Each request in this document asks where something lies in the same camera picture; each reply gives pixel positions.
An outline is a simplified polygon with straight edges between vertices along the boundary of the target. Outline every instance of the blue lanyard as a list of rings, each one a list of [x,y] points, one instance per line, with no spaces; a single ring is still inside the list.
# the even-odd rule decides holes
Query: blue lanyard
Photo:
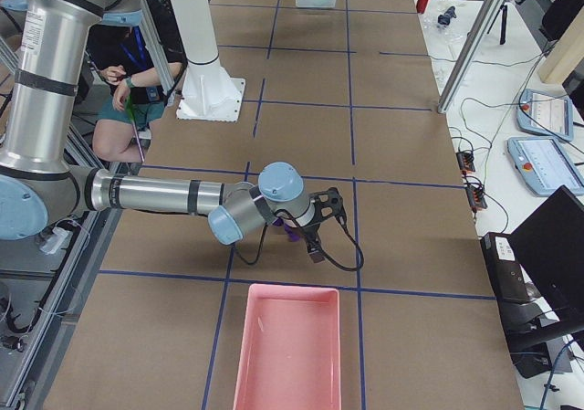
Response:
[[[144,53],[144,44],[142,43],[142,37],[140,35],[140,30],[137,26],[134,27],[134,36],[136,37],[136,42],[138,43],[138,52],[140,52],[140,60],[138,61],[129,50],[122,44],[121,48],[124,50],[131,62],[136,65],[140,70],[148,69],[148,61],[146,60],[146,54]]]

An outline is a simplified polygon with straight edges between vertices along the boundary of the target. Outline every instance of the label sticker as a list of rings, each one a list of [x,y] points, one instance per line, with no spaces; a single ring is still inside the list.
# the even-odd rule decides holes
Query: label sticker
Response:
[[[41,42],[43,41],[43,34],[45,34],[45,23],[47,15],[42,11],[36,13],[32,11],[26,12],[25,31],[22,33],[23,52],[32,52],[38,54]]]
[[[515,261],[515,254],[513,253],[513,249],[509,245],[507,238],[496,237],[495,244],[496,253],[499,256],[499,259],[504,261]]]

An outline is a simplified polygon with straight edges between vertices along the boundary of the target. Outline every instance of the pink tray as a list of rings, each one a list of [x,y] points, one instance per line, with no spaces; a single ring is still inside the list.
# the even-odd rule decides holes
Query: pink tray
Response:
[[[234,410],[339,410],[339,292],[254,284]]]

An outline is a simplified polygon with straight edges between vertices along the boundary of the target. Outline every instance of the blue joint cap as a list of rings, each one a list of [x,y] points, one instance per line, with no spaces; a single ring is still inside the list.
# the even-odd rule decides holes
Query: blue joint cap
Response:
[[[21,239],[43,230],[48,213],[37,193],[3,175],[0,175],[0,189],[0,239]]]
[[[6,10],[10,11],[27,11],[28,2],[27,0],[2,0],[0,1],[0,6]]]
[[[129,13],[106,13],[99,22],[107,26],[138,26],[142,21],[142,10]]]
[[[207,217],[209,227],[221,244],[230,245],[244,237],[234,218],[222,206],[217,206]]]
[[[302,177],[292,165],[285,162],[269,164],[257,180],[259,191],[268,200],[289,202],[304,191]]]

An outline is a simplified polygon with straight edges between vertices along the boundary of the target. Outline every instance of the brown table surface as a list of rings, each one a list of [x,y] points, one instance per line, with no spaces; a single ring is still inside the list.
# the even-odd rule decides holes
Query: brown table surface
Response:
[[[254,282],[340,291],[343,408],[523,408],[413,1],[211,10],[222,65],[246,79],[239,120],[168,110],[141,174],[253,182],[292,163],[310,192],[339,188],[365,267],[313,264],[276,228],[248,267],[202,218],[128,211],[46,410],[232,408]],[[354,266],[333,225],[325,249]]]

